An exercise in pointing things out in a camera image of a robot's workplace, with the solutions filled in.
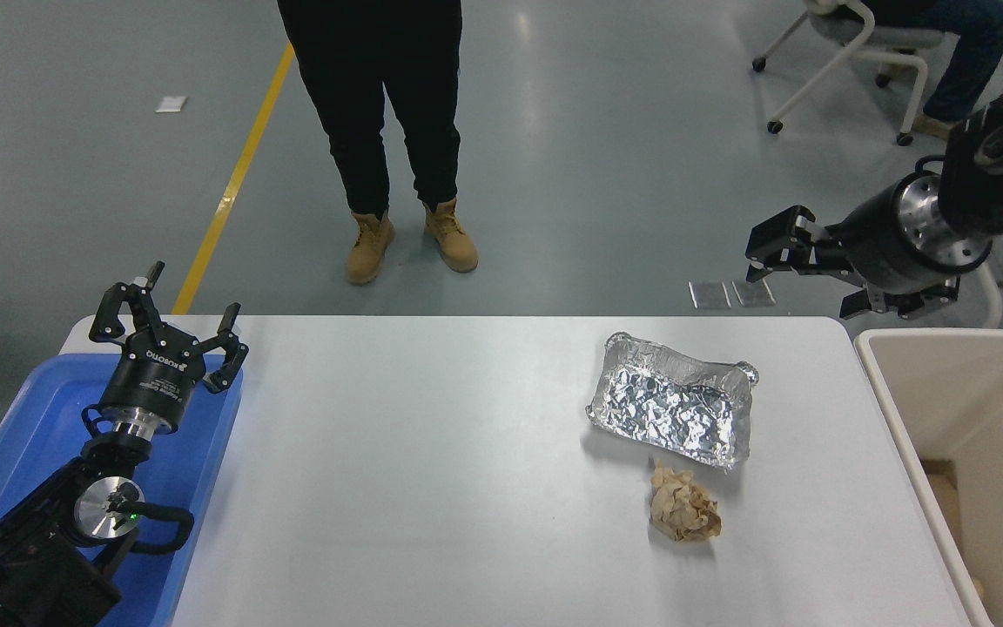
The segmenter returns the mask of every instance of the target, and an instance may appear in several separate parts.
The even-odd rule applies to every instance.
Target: white table
[[[199,337],[219,320],[168,319]],[[112,348],[88,324],[63,353]],[[830,319],[239,324],[243,401],[175,627],[967,624]],[[618,330],[757,366],[747,463],[724,476],[589,423]],[[709,488],[719,538],[649,525],[656,458]]]

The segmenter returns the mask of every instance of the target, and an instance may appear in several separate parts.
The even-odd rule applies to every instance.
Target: blue plastic tray
[[[213,370],[222,356],[207,354],[206,360]],[[61,354],[29,374],[0,425],[0,518],[79,455],[88,440],[80,410],[99,400],[116,361],[118,354]],[[235,424],[241,389],[242,374],[231,389],[215,395],[200,384],[179,431],[152,439],[152,455],[136,467],[134,482],[149,503],[189,509],[196,525],[175,555],[127,556],[114,578],[122,601],[101,627],[163,627],[170,622]],[[175,526],[144,521],[140,529],[141,540],[162,543],[172,538]]]

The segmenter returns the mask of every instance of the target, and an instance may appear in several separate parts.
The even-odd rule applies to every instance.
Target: crumpled aluminum foil
[[[756,368],[693,360],[667,346],[614,333],[594,398],[592,423],[728,472],[749,455]]]

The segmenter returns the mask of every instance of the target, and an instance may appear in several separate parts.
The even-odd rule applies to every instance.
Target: jeans
[[[453,199],[460,1],[278,0],[278,8],[351,211],[381,218],[389,208],[385,94],[405,130],[418,198],[431,209]]]
[[[1003,56],[1003,0],[936,0],[917,15],[877,23],[958,35],[947,72],[923,111],[944,122],[957,122],[971,114]]]

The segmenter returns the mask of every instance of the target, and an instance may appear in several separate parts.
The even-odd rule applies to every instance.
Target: chair leg
[[[920,55],[904,55],[901,52],[885,50],[862,50],[859,56],[878,63],[904,64],[904,66],[916,68],[916,79],[912,83],[912,95],[908,98],[908,107],[904,109],[904,122],[901,123],[900,135],[902,137],[908,135],[909,132],[912,132],[912,124],[915,123],[916,114],[920,111],[920,99],[923,98],[923,88],[927,84],[927,61]]]
[[[795,18],[795,21],[793,21],[791,25],[780,33],[780,36],[777,36],[772,43],[768,44],[768,47],[765,48],[759,56],[756,56],[755,59],[753,59],[753,71],[761,71],[764,69],[764,61],[768,59],[768,56],[772,55],[772,52],[776,52],[776,48],[779,48],[781,43],[787,41],[788,37],[791,36],[791,33],[795,32],[795,29],[799,28],[800,25],[805,23],[805,21],[807,21],[807,12],[803,11],[798,17]]]
[[[865,46],[869,37],[873,35],[873,25],[875,25],[875,21],[873,21],[873,13],[869,11],[868,8],[865,8],[864,5],[859,5],[859,10],[857,12],[859,12],[859,15],[863,17],[864,24],[862,25],[862,32],[849,41],[849,43],[845,44],[843,49],[834,55],[834,58],[830,59],[830,61],[828,61],[822,69],[816,72],[814,76],[811,76],[811,79],[805,82],[803,86],[799,88],[799,91],[795,91],[795,95],[788,98],[788,101],[784,102],[782,106],[780,106],[779,109],[772,114],[772,117],[769,117],[769,127],[775,126],[779,128],[782,126],[781,118],[784,114],[787,114],[787,112],[791,110],[797,102],[803,99],[803,96],[807,95],[811,88],[815,87],[815,84],[818,84],[823,78],[825,78],[825,76],[830,74],[831,71],[839,68],[841,64],[846,63],[851,56],[862,51],[862,47]]]

